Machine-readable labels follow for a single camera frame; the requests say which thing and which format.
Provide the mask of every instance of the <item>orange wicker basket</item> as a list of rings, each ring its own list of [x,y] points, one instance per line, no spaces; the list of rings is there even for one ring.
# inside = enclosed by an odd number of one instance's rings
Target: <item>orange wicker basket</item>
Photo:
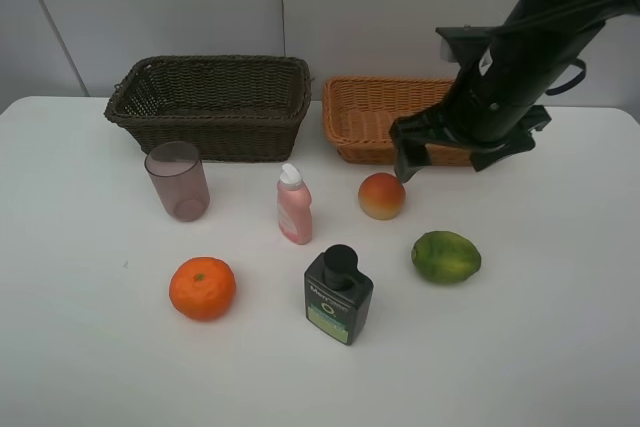
[[[393,77],[333,77],[324,86],[324,133],[340,156],[353,164],[395,161],[389,129],[393,121],[438,103],[451,80]],[[433,165],[467,166],[469,152],[427,146]]]

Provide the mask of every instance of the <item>tangerine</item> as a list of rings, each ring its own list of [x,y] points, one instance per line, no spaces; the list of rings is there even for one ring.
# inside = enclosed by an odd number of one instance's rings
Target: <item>tangerine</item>
[[[226,262],[213,257],[187,260],[169,284],[169,299],[176,310],[200,321],[224,315],[235,293],[233,271]]]

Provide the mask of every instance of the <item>pink lotion bottle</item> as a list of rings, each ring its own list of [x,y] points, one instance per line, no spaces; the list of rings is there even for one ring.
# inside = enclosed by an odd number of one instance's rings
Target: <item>pink lotion bottle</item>
[[[278,182],[278,223],[291,242],[304,245],[311,240],[311,192],[291,164],[282,166]]]

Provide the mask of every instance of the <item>green lime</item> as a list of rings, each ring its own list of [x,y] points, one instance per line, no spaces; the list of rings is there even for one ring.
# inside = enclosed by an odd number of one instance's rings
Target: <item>green lime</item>
[[[480,252],[470,241],[453,232],[429,232],[418,239],[411,251],[418,273],[435,284],[464,282],[482,263]]]

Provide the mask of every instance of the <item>white bottle cap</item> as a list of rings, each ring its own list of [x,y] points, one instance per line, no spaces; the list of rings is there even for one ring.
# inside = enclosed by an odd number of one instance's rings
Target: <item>white bottle cap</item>
[[[302,183],[302,174],[293,165],[284,164],[280,174],[280,182],[287,185],[300,185]]]

